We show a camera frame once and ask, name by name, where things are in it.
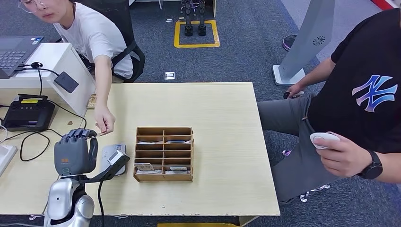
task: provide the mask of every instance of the gray card reader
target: gray card reader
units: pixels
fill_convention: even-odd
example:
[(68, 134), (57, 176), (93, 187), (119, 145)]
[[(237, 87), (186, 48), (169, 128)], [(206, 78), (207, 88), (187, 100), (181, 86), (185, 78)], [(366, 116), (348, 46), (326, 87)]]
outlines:
[[(102, 169), (100, 172), (103, 172), (110, 166), (110, 162), (113, 161), (113, 154), (116, 151), (121, 151), (122, 153), (126, 154), (125, 152), (126, 146), (125, 144), (114, 144), (105, 146), (102, 151)], [(123, 166), (115, 175), (120, 176), (125, 173), (125, 166)]]

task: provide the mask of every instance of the black t-shirt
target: black t-shirt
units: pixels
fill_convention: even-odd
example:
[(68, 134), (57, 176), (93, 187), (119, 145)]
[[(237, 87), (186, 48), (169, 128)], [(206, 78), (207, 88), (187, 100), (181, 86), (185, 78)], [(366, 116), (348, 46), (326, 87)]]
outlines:
[(308, 109), (311, 126), (365, 149), (401, 152), (400, 9), (362, 21), (331, 59), (336, 66)]

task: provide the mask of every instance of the man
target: man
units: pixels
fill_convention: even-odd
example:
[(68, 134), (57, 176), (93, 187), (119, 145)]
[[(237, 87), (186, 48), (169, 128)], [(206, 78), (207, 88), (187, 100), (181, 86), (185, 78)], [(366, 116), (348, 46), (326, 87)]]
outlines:
[[(259, 102), (264, 130), (299, 136), (272, 167), (279, 201), (359, 175), (401, 183), (401, 12), (380, 12), (358, 24), (330, 58), (288, 89), (289, 99)], [(317, 96), (291, 99), (326, 81)], [(332, 132), (340, 141), (314, 140)]]
[[(95, 120), (102, 134), (113, 131), (115, 117), (107, 106), (112, 80), (111, 59), (126, 44), (117, 26), (101, 13), (69, 0), (20, 0), (19, 6), (42, 21), (52, 23), (64, 42), (72, 43), (80, 54), (95, 64)], [(120, 76), (132, 76), (132, 60), (127, 55), (114, 68)]]

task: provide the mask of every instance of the laptop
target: laptop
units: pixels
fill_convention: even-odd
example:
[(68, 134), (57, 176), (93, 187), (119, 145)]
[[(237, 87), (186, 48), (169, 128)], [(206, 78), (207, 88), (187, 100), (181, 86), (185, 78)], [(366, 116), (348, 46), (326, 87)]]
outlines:
[(31, 56), (42, 35), (0, 36), (0, 79), (9, 79), (14, 70)]

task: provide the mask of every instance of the table leg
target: table leg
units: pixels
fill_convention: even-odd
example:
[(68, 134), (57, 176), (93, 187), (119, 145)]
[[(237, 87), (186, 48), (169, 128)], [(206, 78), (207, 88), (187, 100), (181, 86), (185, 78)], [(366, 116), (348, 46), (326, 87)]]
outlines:
[(214, 10), (213, 10), (213, 16), (214, 16), (214, 18), (216, 18), (216, 1), (217, 0), (213, 0), (213, 8), (214, 8)]
[(240, 227), (244, 227), (248, 225), (249, 223), (253, 222), (256, 220), (259, 216), (240, 216), (239, 217), (239, 225)]

